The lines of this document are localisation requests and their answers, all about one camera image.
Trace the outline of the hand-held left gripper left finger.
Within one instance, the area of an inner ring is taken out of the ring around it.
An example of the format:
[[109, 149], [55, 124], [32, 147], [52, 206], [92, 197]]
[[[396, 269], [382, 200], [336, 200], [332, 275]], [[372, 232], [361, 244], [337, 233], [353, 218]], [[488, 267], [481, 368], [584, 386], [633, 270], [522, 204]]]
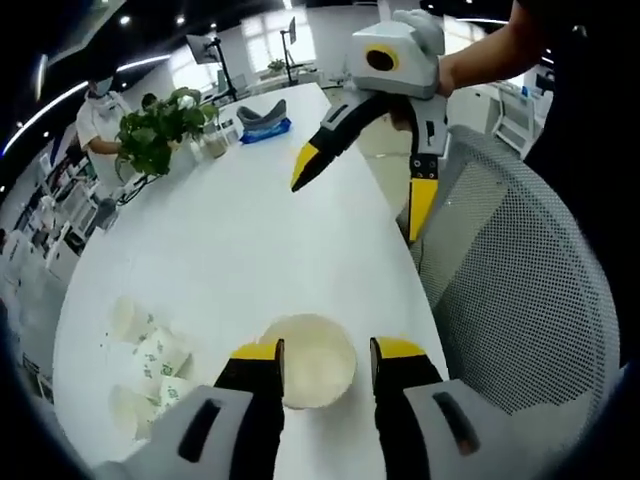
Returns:
[[96, 479], [272, 479], [284, 429], [285, 341], [235, 350], [212, 386], [199, 386], [151, 428], [149, 442]]

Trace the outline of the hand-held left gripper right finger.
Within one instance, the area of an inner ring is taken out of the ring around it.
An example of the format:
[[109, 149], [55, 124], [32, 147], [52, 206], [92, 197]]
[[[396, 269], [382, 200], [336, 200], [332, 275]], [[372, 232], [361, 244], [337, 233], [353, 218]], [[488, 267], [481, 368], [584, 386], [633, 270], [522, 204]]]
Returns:
[[426, 352], [370, 339], [375, 426], [388, 479], [533, 479], [513, 419], [460, 380], [444, 381]]

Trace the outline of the person's right hand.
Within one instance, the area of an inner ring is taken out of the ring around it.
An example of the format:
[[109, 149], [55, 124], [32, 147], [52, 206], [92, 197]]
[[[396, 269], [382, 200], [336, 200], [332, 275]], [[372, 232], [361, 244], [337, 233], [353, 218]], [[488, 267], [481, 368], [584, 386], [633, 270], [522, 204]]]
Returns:
[[396, 10], [392, 13], [391, 19], [413, 28], [411, 36], [426, 55], [445, 54], [444, 32], [436, 18], [427, 11]]

